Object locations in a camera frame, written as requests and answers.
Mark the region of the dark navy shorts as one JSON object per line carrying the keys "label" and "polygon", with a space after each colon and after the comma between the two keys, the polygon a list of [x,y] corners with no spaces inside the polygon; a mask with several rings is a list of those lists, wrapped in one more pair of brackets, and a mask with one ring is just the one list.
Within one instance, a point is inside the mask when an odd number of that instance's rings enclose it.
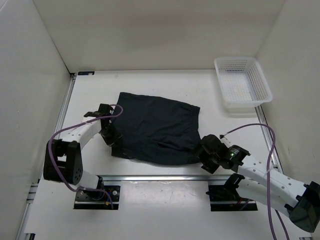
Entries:
{"label": "dark navy shorts", "polygon": [[111,155],[161,166],[199,163],[192,150],[200,142],[200,107],[159,96],[121,92],[122,114],[113,121],[121,138]]}

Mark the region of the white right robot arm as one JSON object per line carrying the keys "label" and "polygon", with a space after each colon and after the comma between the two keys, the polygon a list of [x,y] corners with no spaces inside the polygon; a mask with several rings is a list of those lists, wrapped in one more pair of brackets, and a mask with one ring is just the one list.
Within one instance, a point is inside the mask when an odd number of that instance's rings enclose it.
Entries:
{"label": "white right robot arm", "polygon": [[290,178],[255,159],[248,150],[213,134],[202,138],[193,155],[213,174],[219,167],[234,173],[225,184],[230,200],[240,196],[270,205],[301,230],[314,233],[320,222],[320,185]]}

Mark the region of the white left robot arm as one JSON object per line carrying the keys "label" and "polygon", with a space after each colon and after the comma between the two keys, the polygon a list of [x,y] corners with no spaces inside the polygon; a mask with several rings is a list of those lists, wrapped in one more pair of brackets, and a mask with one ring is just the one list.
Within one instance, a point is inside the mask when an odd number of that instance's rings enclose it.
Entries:
{"label": "white left robot arm", "polygon": [[46,145],[43,178],[64,183],[73,192],[86,191],[93,200],[103,198],[105,191],[102,178],[83,169],[82,149],[102,130],[111,125],[113,115],[109,111],[87,112],[81,123],[63,128],[49,139]]}

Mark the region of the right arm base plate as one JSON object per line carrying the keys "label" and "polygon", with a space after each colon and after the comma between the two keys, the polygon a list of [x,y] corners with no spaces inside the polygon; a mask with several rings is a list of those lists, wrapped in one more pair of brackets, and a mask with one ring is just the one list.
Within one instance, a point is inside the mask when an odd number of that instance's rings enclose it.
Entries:
{"label": "right arm base plate", "polygon": [[235,189],[228,190],[224,185],[209,184],[206,194],[209,197],[211,212],[252,212],[258,210],[254,200],[240,197]]}

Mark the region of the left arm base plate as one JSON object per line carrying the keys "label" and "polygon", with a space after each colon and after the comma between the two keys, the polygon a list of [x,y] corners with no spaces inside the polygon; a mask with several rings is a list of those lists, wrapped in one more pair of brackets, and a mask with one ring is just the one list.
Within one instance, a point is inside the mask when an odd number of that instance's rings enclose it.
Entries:
{"label": "left arm base plate", "polygon": [[80,190],[76,193],[73,208],[75,210],[118,210],[121,196],[120,182],[104,182],[103,192]]}

